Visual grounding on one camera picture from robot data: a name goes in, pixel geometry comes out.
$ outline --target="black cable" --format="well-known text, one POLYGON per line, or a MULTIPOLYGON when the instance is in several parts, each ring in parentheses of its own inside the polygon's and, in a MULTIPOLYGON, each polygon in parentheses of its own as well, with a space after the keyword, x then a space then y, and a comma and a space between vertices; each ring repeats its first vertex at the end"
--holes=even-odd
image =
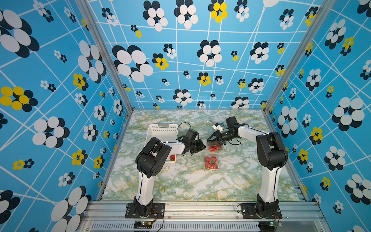
POLYGON ((189 125, 190 128, 192 128, 191 124, 189 124, 188 122, 182 122, 181 124, 179 124, 178 128, 177 128, 177 137, 179 139, 179 136, 178 136, 178 129, 180 127, 180 125, 182 125, 183 123, 187 123, 189 125))

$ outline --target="white plastic basket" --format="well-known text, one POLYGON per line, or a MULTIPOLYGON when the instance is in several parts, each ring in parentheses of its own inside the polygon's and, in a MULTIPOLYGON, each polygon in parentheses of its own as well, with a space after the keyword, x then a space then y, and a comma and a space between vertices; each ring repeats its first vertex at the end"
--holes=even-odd
MULTIPOLYGON (((175 142, 176 139, 178 138, 177 136, 177 129, 178 129, 178 124, 150 124, 148 126, 148 131, 147 131, 147 136, 145 138, 145 143, 147 144, 148 141, 156 137, 161 142, 175 142)), ((170 155, 166 158, 165 165, 167 166, 173 166, 175 165, 175 162, 177 160, 177 154, 175 154, 175 160, 171 161, 170 160, 170 155)))

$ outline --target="marble tabletop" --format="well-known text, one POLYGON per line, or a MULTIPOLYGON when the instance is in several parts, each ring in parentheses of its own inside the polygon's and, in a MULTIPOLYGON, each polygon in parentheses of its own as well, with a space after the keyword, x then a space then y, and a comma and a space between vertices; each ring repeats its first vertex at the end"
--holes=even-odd
MULTIPOLYGON (((139 173, 135 158, 142 150, 150 124, 188 122, 206 139, 212 135, 212 125, 235 116, 239 123, 268 131, 260 110, 137 110, 135 109, 118 152, 102 200, 132 200, 138 191, 139 173)), ((189 125, 179 127, 184 135, 189 125)), ((177 155, 174 166, 164 166, 157 175, 154 200, 217 200, 256 201, 262 179, 262 166, 256 155, 256 144, 241 139, 242 144, 223 146, 212 153, 208 147, 191 157, 177 155), (218 170, 205 170, 204 156, 218 155, 218 170)), ((280 201, 299 201, 293 183, 283 168, 278 184, 280 201)))

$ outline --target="blue patterned wall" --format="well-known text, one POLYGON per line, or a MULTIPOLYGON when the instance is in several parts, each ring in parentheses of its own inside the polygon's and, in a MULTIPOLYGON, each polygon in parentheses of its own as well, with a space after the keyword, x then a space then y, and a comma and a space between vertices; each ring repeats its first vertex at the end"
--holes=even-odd
POLYGON ((261 109, 322 0, 89 3, 133 107, 261 109))
POLYGON ((335 2, 270 111, 332 231, 371 231, 370 3, 335 2))
POLYGON ((74 1, 2 1, 0 231, 75 231, 126 121, 74 1))

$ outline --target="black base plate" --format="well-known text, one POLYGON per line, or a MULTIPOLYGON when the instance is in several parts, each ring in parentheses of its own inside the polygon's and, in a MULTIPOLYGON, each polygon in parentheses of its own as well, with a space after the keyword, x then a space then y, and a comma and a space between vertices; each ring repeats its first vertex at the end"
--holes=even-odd
MULTIPOLYGON (((165 203, 153 203, 152 204, 152 209, 155 209, 159 215, 161 215, 160 218, 164 217, 165 213, 165 203)), ((125 218, 142 218, 139 216, 137 209, 135 208, 134 203, 129 203, 127 206, 125 218)), ((150 214, 147 218, 155 218, 153 214, 150 214)))
MULTIPOLYGON (((244 213, 242 213, 244 219, 261 219, 257 214, 256 214, 256 204, 254 203, 243 203, 240 205, 242 207, 242 211, 245 210, 244 213)), ((282 214, 279 209, 274 210, 271 215, 269 215, 266 219, 275 219, 277 218, 282 219, 282 214)))

